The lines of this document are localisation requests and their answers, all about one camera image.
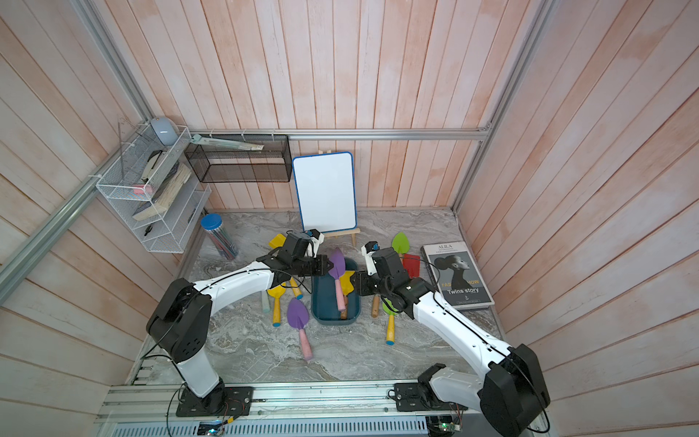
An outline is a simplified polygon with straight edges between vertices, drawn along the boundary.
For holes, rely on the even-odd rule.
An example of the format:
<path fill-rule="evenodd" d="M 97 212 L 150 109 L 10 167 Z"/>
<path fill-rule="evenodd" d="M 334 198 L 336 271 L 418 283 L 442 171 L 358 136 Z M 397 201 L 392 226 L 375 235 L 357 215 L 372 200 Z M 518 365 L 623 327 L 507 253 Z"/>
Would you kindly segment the purple trowel pink handle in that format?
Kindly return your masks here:
<path fill-rule="evenodd" d="M 340 248 L 336 248 L 331 253 L 331 255 L 329 255 L 329 261 L 332 263 L 332 267 L 329 270 L 329 274 L 335 282 L 337 308 L 338 311 L 343 312 L 346 310 L 346 304 L 344 302 L 344 294 L 342 292 L 340 278 L 344 275 L 346 271 L 346 264 L 344 255 Z"/>

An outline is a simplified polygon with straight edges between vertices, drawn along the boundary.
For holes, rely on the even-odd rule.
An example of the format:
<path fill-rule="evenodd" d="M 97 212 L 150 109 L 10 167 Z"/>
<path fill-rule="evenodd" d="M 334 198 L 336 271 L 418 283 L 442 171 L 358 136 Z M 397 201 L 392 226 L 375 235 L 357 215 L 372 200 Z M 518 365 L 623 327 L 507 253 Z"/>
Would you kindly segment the green trowel wooden handle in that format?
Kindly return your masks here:
<path fill-rule="evenodd" d="M 398 232 L 392 239 L 391 247 L 402 258 L 404 255 L 408 254 L 411 249 L 410 240 L 404 232 Z"/>

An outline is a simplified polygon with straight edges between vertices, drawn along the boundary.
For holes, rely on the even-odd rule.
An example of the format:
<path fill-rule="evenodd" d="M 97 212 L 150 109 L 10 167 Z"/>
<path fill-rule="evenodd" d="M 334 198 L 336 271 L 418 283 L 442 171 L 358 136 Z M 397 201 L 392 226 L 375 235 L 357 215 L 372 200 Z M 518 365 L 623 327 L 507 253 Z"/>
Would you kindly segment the yellow shovel wooden handle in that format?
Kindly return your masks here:
<path fill-rule="evenodd" d="M 345 310 L 340 313 L 340 319 L 346 320 L 348 318 L 349 309 L 349 299 L 348 296 L 354 291 L 354 286 L 351 282 L 351 277 L 355 274 L 355 271 L 346 271 L 340 277 L 340 287 L 343 293 L 343 299 L 345 304 Z"/>

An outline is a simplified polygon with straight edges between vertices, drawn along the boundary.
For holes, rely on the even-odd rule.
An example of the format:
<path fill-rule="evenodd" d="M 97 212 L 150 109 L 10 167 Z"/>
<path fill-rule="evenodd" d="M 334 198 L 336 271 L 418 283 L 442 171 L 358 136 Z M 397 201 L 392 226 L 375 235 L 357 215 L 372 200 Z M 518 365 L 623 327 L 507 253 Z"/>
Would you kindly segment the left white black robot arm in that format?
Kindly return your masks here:
<path fill-rule="evenodd" d="M 281 247 L 246 267 L 211 280 L 171 282 L 146 330 L 174 363 L 185 383 L 185 399 L 194 402 L 196 412 L 219 415 L 230 405 L 225 383 L 204 351 L 210 318 L 251 294 L 269 291 L 295 277 L 321 277 L 339 267 L 340 262 L 319 253 L 323 241 L 315 229 L 291 231 Z"/>

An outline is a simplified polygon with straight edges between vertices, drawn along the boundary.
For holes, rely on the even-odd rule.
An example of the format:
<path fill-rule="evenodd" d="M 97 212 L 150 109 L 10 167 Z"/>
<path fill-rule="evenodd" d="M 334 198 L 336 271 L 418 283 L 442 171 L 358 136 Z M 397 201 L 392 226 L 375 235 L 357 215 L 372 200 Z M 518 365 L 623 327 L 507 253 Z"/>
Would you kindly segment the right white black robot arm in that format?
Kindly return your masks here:
<path fill-rule="evenodd" d="M 420 383 L 430 400 L 480 412 L 502 436 L 520 436 L 551 403 L 536 353 L 513 347 L 456 311 L 426 280 L 409 275 L 398 253 L 372 241 L 362 247 L 366 268 L 352 279 L 362 296 L 378 295 L 389 311 L 403 313 L 443 338 L 472 373 L 435 365 Z"/>

